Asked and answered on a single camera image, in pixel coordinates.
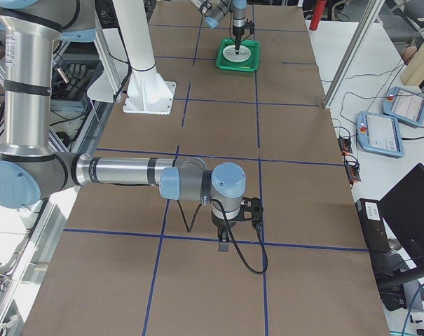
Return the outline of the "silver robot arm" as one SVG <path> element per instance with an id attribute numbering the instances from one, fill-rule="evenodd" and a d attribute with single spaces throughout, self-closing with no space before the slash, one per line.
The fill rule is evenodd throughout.
<path id="1" fill-rule="evenodd" d="M 225 162 L 210 170 L 196 157 L 93 157 L 49 147 L 53 44 L 63 34 L 96 37 L 93 1 L 0 1 L 0 22 L 6 29 L 1 206 L 25 207 L 89 183 L 155 186 L 165 199 L 210 204 L 220 245 L 235 242 L 232 227 L 243 220 L 247 204 L 239 165 Z"/>
<path id="2" fill-rule="evenodd" d="M 190 3 L 198 9 L 211 29 L 216 28 L 227 14 L 230 13 L 232 15 L 231 23 L 235 37 L 235 53 L 239 55 L 242 36 L 249 22 L 246 18 L 247 2 L 245 0 L 220 1 L 216 6 L 209 1 L 190 0 Z"/>

